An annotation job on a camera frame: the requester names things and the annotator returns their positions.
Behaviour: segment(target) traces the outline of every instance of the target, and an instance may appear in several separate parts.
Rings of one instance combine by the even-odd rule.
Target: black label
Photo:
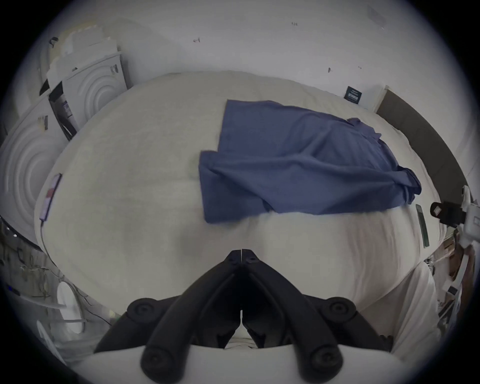
[[[361,92],[353,89],[352,87],[347,88],[344,99],[351,101],[354,104],[358,104],[360,101]]]

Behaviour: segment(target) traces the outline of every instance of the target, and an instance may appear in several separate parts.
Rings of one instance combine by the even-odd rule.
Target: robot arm
[[[258,349],[224,349],[240,311]],[[391,382],[401,364],[386,349],[351,301],[302,295],[237,250],[179,297],[134,301],[74,369],[104,383]]]

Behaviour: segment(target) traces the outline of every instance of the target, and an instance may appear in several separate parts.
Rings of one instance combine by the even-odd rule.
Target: white pipe
[[[67,306],[65,304],[58,304],[58,303],[47,303],[47,302],[44,302],[44,301],[40,301],[40,300],[35,300],[31,297],[28,297],[28,296],[24,296],[24,295],[19,295],[19,297],[29,303],[32,303],[32,304],[36,304],[36,305],[39,305],[41,307],[46,307],[46,308],[53,308],[53,309],[64,309],[64,308],[67,308]]]

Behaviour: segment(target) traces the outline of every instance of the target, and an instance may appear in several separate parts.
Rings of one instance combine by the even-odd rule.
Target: bed
[[[267,213],[211,225],[203,218],[201,150],[216,150],[227,99],[273,100],[382,134],[422,193],[410,206],[367,214]],[[63,178],[41,228],[43,197]],[[439,201],[406,137],[380,116],[328,92],[244,72],[188,72],[137,85],[98,112],[62,152],[35,206],[35,233],[59,269],[117,313],[140,297],[181,294],[233,249],[252,249],[302,293],[366,309],[397,287],[444,238]],[[415,205],[425,214],[424,247]]]

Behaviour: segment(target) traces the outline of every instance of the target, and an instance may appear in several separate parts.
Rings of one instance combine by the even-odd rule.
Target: mattress
[[[203,218],[202,150],[216,150],[227,99],[357,117],[382,134],[422,193],[383,212],[314,216],[266,213],[211,225]],[[40,233],[51,178],[63,178]],[[107,104],[58,158],[35,207],[36,236],[60,270],[104,306],[181,294],[233,249],[252,249],[302,293],[343,296],[359,309],[393,290],[444,237],[430,217],[439,201],[406,137],[378,115],[328,92],[243,72],[170,74]],[[420,204],[430,246],[424,248]]]

